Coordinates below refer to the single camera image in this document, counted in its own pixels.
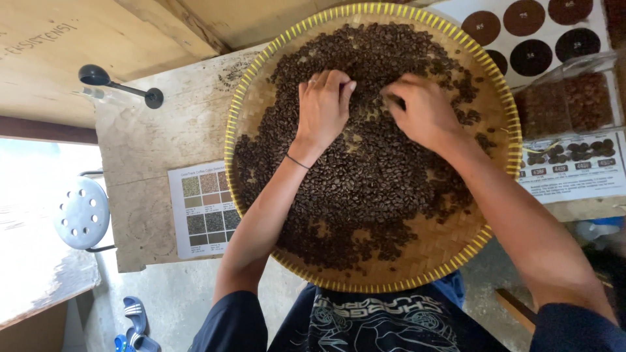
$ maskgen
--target metal stool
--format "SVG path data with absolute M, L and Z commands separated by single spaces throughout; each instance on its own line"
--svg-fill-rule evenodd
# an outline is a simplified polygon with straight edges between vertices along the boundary
M 54 229 L 63 242 L 74 249 L 101 252 L 115 245 L 92 248 L 109 228 L 109 202 L 100 185 L 85 175 L 101 175 L 103 171 L 81 172 L 64 194 L 59 212 L 54 217 Z

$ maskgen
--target wooden beam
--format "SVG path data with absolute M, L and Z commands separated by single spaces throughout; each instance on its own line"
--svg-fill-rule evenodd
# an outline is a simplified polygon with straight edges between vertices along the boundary
M 152 24 L 199 60 L 230 50 L 177 0 L 115 0 L 140 20 Z
M 531 334 L 535 332 L 535 320 L 537 314 L 526 307 L 506 289 L 496 289 L 496 300 L 506 309 L 515 320 L 519 321 Z
M 0 116 L 0 138 L 98 145 L 96 130 Z

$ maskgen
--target wooden table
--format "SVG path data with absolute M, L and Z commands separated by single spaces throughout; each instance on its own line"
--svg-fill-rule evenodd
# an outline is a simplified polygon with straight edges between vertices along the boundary
M 96 131 L 120 272 L 182 261 L 177 256 L 167 170 L 223 158 L 234 89 L 265 46 L 128 83 L 142 90 L 161 89 L 165 102 L 157 110 L 97 107 Z M 616 205 L 626 205 L 626 196 L 559 202 L 547 208 L 565 222 L 624 215 Z

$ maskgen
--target coffee color chart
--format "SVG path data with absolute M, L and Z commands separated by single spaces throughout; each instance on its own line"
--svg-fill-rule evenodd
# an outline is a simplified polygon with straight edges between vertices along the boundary
M 224 161 L 167 172 L 178 256 L 223 254 L 240 217 L 228 190 Z
M 428 9 L 482 45 L 510 87 L 610 49 L 601 0 L 449 0 Z

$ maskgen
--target black wristband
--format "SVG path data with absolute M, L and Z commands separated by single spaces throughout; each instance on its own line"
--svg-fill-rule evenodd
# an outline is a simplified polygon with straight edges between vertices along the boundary
M 296 164 L 300 165 L 301 167 L 304 167 L 304 168 L 305 168 L 305 169 L 307 169 L 307 170 L 310 170 L 310 169 L 311 169 L 310 167 L 306 167 L 306 166 L 302 165 L 300 162 L 298 162 L 298 160 L 296 160 L 296 159 L 294 159 L 294 158 L 290 157 L 290 156 L 289 156 L 289 154 L 287 154 L 287 153 L 286 153 L 285 155 L 287 156 L 287 158 L 291 159 L 291 161 L 293 161 L 294 163 L 296 163 Z

